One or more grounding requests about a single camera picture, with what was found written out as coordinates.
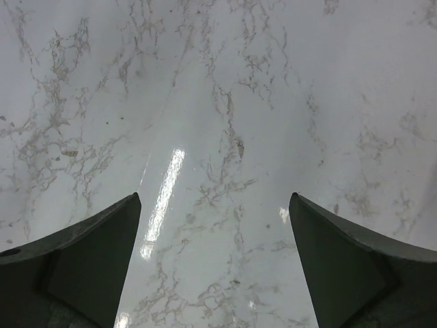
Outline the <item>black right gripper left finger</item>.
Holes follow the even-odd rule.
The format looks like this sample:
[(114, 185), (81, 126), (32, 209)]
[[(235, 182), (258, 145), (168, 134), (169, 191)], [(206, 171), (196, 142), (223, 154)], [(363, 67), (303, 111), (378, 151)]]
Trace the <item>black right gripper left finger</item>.
[(137, 193), (1, 252), (2, 327), (113, 327), (137, 235)]

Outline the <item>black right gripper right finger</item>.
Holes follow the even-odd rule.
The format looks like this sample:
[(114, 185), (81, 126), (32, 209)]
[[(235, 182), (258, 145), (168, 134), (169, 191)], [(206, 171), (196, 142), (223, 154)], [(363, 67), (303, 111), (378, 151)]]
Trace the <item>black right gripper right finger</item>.
[(436, 252), (293, 193), (294, 239), (319, 327), (435, 327)]

